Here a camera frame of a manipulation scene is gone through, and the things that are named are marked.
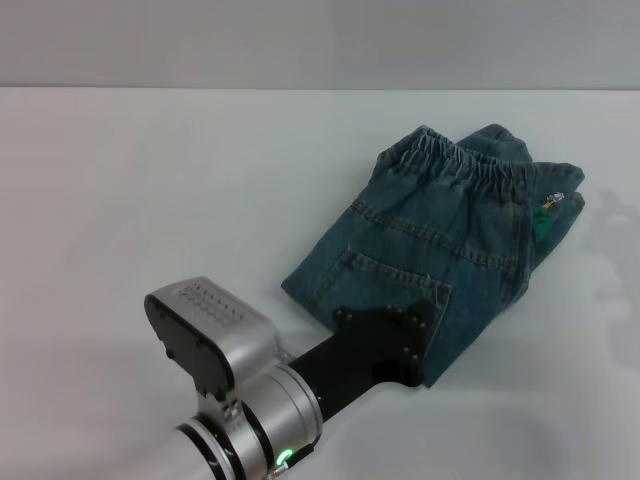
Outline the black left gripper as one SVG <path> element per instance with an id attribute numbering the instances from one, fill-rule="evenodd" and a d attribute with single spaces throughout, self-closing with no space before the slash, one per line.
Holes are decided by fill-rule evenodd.
<path id="1" fill-rule="evenodd" d="M 434 306 L 374 309 L 339 307 L 334 334 L 290 363 L 318 401 L 327 421 L 374 386 L 420 385 L 435 321 Z"/>

